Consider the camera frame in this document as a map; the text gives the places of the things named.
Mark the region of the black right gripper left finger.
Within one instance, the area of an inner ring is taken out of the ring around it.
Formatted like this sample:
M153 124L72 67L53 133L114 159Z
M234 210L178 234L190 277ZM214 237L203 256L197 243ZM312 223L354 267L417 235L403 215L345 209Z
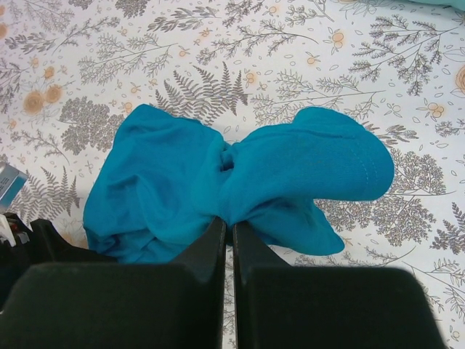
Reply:
M225 223L215 218L171 262L48 262L17 280L3 348L220 348Z

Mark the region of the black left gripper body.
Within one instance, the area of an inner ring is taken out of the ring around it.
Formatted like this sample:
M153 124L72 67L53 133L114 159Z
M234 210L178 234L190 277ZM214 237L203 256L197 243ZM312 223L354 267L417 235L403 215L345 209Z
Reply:
M1 162L1 306L17 280L30 266L48 262L108 262L109 257L69 244L44 219L28 228L7 207L23 188L28 176Z

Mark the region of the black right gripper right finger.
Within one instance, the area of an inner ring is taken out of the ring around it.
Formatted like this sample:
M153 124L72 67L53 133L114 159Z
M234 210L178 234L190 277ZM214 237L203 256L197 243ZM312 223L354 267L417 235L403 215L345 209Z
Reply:
M413 275L397 268L294 267L234 226L239 348L443 348Z

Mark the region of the blue t shirt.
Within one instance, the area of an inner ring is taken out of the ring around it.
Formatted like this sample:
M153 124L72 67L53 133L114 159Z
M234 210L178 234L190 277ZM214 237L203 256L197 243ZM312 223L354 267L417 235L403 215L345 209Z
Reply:
M173 260L214 218L246 221L267 244L324 256L344 242L318 199L374 201L392 184L385 145L342 113L300 110L229 144L201 122L136 108L84 207L90 249L125 263Z

